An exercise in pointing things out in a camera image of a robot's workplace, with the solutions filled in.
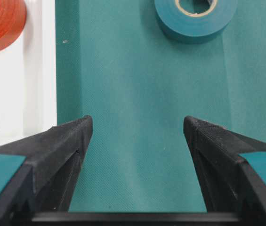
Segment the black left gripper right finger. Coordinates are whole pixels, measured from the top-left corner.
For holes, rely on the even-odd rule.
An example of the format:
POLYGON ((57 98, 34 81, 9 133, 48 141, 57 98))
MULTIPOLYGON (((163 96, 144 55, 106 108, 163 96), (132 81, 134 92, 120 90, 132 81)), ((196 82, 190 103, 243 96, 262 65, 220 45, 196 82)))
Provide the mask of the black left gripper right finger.
POLYGON ((208 212, 233 212, 266 226, 266 143, 186 116, 183 133, 208 212))

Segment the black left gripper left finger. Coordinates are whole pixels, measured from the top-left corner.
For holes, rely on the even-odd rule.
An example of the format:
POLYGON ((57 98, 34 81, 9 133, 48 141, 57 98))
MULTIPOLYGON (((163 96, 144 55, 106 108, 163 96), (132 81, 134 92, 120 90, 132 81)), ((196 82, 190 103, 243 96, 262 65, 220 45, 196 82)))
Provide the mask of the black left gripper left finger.
POLYGON ((0 146, 0 226, 18 214, 69 209, 92 133, 86 115, 0 146))

